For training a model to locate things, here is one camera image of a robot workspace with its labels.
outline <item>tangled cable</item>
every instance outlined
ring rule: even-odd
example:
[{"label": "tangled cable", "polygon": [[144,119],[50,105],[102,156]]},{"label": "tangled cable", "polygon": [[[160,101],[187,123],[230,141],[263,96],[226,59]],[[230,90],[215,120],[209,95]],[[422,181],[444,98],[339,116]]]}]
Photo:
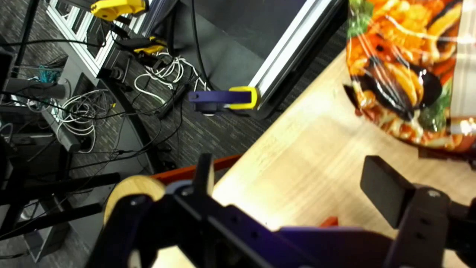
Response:
[{"label": "tangled cable", "polygon": [[79,153],[90,153],[96,141],[96,126],[95,120],[90,117],[96,117],[99,107],[89,99],[89,95],[105,92],[108,90],[93,89],[81,95],[74,95],[59,105],[62,110],[56,108],[53,113],[58,120],[56,134],[59,128],[64,126],[76,137],[90,137],[89,150],[79,150]]},{"label": "tangled cable", "polygon": [[[156,53],[156,56],[171,56],[168,52],[159,52]],[[196,68],[183,56],[174,56],[171,64],[168,64],[163,68],[156,70],[154,67],[145,67],[145,72],[138,74],[134,78],[134,87],[145,95],[150,95],[156,99],[159,99],[162,104],[165,104],[165,99],[153,92],[145,90],[144,87],[138,86],[138,80],[142,77],[148,77],[151,80],[156,80],[159,83],[162,83],[163,86],[166,86],[169,90],[174,90],[174,84],[177,84],[186,72],[186,67],[189,67],[193,71],[193,90],[198,89],[198,86],[200,84],[202,90],[209,90],[206,81],[203,78],[199,77]]]}]

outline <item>plastic bag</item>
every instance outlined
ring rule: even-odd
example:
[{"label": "plastic bag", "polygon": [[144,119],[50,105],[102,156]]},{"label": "plastic bag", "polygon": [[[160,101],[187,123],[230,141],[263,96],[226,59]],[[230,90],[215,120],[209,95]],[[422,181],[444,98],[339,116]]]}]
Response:
[{"label": "plastic bag", "polygon": [[476,0],[349,0],[352,99],[385,132],[449,151],[476,141]]}]

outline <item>yellow handle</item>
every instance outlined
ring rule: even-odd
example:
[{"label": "yellow handle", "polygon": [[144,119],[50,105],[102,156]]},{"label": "yellow handle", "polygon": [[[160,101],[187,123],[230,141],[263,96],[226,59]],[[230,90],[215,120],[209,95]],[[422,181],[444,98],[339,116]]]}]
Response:
[{"label": "yellow handle", "polygon": [[116,204],[128,195],[148,195],[153,201],[159,201],[165,195],[165,186],[148,175],[132,175],[117,183],[107,198],[102,221],[107,223]]},{"label": "yellow handle", "polygon": [[120,14],[137,14],[147,8],[145,0],[98,0],[90,4],[90,13],[104,20],[116,20]]},{"label": "yellow handle", "polygon": [[233,102],[227,104],[230,110],[254,110],[259,101],[259,92],[254,86],[233,86],[229,89],[230,92],[250,92],[250,102]]}]

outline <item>power strip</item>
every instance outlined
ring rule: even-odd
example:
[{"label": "power strip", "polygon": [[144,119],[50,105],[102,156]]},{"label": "power strip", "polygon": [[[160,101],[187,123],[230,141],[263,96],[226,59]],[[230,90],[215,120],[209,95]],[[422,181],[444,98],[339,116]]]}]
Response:
[{"label": "power strip", "polygon": [[73,135],[70,131],[67,131],[64,126],[59,126],[58,129],[58,120],[56,117],[52,114],[52,108],[43,108],[41,114],[44,117],[44,120],[47,122],[47,125],[53,129],[58,141],[64,145],[64,148],[70,153],[74,153],[80,148],[80,142],[77,139],[76,135]]}]

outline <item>wooden table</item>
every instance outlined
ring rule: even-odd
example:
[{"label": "wooden table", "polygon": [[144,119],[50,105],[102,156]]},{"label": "wooden table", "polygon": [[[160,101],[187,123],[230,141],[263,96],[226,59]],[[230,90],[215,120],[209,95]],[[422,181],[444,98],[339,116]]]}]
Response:
[{"label": "wooden table", "polygon": [[[270,229],[317,226],[328,215],[340,224],[394,236],[395,232],[360,189],[366,154],[379,154],[412,183],[468,204],[476,172],[465,162],[418,159],[415,147],[357,117],[342,83],[343,52],[253,144],[214,187],[212,196],[235,204]],[[459,266],[455,256],[444,266]]]}]

